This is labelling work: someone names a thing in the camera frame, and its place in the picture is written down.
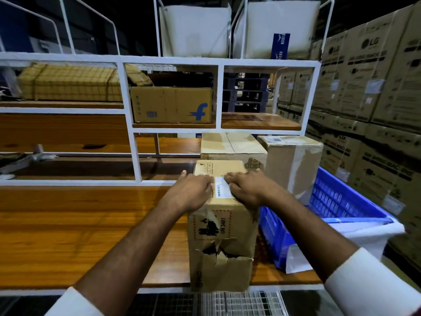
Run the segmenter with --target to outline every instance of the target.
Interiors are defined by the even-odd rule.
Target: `person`
[[[263,172],[228,173],[230,190],[248,208],[267,206],[283,221],[325,289],[346,316],[421,315],[421,294],[365,249],[346,239]],[[176,221],[212,195],[213,177],[183,171],[158,205],[46,316],[120,316],[129,308]]]

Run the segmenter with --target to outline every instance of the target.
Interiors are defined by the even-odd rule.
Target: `hand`
[[[209,175],[187,175],[186,171],[171,186],[161,199],[160,204],[174,207],[182,215],[197,211],[213,191],[213,177]]]
[[[257,172],[227,173],[224,179],[233,196],[250,208],[269,206],[271,195],[285,191],[260,169]]]

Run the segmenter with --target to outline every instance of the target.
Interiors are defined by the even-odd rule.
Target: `blue f logo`
[[[208,103],[202,103],[197,107],[197,111],[196,112],[190,112],[189,116],[195,116],[196,117],[196,121],[200,121],[202,120],[202,116],[205,116],[205,112],[203,111],[203,109],[205,107],[208,107]]]

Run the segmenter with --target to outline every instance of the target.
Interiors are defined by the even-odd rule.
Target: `blue sign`
[[[273,34],[272,53],[270,55],[272,60],[287,60],[290,35],[290,33]]]
[[[196,121],[201,121],[202,116],[205,116],[206,113],[203,111],[204,108],[208,107],[208,103],[202,103],[197,107],[196,112],[190,112],[189,116],[195,116]]]

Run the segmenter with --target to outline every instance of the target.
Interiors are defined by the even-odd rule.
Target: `white cloth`
[[[421,294],[364,248],[334,271],[325,288],[345,316],[410,316],[421,306]]]
[[[56,301],[45,316],[103,316],[90,301],[73,287]]]

